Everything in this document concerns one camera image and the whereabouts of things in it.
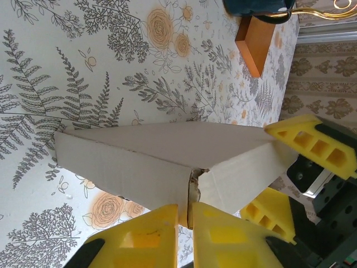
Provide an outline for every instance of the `wooden board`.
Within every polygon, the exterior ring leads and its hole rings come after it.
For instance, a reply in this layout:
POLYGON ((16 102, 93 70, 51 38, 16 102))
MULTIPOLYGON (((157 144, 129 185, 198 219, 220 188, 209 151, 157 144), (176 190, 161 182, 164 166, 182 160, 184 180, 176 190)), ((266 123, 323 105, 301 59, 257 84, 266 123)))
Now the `wooden board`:
POLYGON ((266 63, 275 25, 255 17, 243 17, 235 43, 252 77, 261 77, 266 63))

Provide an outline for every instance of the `floral wallpaper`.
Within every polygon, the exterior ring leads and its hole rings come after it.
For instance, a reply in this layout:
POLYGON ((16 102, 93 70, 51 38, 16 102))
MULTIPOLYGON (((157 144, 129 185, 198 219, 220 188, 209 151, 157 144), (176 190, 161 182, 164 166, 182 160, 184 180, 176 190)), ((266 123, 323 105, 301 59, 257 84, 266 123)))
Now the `floral wallpaper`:
MULTIPOLYGON (((313 113, 357 133, 357 41, 299 44, 286 86, 281 119, 313 113)), ((271 187, 296 198, 315 219, 311 199, 284 174, 271 187)))
MULTIPOLYGON (((221 1, 141 3, 2 4, 1 268, 63 267, 89 236, 148 212, 58 166, 55 131, 279 119, 297 17, 276 26, 263 75, 252 78, 234 42, 239 19, 221 1)), ((178 240, 181 267, 193 258, 192 232, 180 227, 178 240)))
MULTIPOLYGON (((312 7, 319 11, 328 12, 332 14, 343 13, 350 10, 353 6, 357 4, 356 0, 297 0, 297 7, 312 7)), ((345 23, 356 21, 357 16, 352 18, 347 18, 340 21, 325 20, 309 14, 300 14, 299 21, 301 27, 317 26, 317 25, 328 25, 333 23, 345 23)))

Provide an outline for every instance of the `gold handle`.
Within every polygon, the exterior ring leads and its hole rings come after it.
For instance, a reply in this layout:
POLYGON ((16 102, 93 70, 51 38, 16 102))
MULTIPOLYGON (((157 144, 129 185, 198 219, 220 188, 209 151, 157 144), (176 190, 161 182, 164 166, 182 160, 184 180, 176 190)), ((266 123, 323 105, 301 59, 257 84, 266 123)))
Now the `gold handle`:
MULTIPOLYGON (((346 7, 339 7, 336 4, 336 0, 334 0, 334 6, 337 9, 346 9, 348 7, 351 6, 351 0, 348 0, 349 4, 346 7)), ((314 8, 311 7, 302 7, 302 8, 296 8, 292 10, 292 14, 311 14, 320 18, 324 18, 326 20, 333 20, 333 21, 337 21, 337 20, 343 20, 345 18, 351 18, 353 16, 357 15, 357 10, 356 9, 357 4, 351 8, 350 10, 343 12, 343 13, 339 13, 339 14, 332 14, 332 13, 327 13, 327 12, 322 12, 319 10, 316 10, 314 8)), ((277 13, 277 14, 271 14, 269 15, 270 17, 283 17, 286 16, 287 13, 277 13)))

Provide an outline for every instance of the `cardboard flap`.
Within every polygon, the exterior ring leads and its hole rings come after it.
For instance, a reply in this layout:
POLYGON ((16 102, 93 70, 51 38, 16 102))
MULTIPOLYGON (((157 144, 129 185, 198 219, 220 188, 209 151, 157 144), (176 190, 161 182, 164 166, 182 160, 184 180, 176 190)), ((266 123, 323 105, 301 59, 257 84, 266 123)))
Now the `cardboard flap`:
POLYGON ((259 127, 209 122, 160 123, 66 133, 202 169, 274 140, 259 127))
POLYGON ((273 141, 215 165, 199 177, 200 201, 233 214, 286 171, 297 155, 273 141))
POLYGON ((55 139, 60 166, 148 209, 178 204, 180 224, 187 225, 189 167, 61 132, 55 139))

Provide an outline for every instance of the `cardboard box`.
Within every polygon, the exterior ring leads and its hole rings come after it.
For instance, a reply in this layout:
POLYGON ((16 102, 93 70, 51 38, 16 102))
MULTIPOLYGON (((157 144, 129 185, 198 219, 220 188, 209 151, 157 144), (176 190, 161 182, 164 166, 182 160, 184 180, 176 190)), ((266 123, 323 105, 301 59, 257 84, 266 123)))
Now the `cardboard box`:
POLYGON ((57 132, 55 140, 60 166, 148 209, 178 204, 186 227, 197 178, 200 201, 233 214, 297 158, 262 128, 208 122, 57 132))

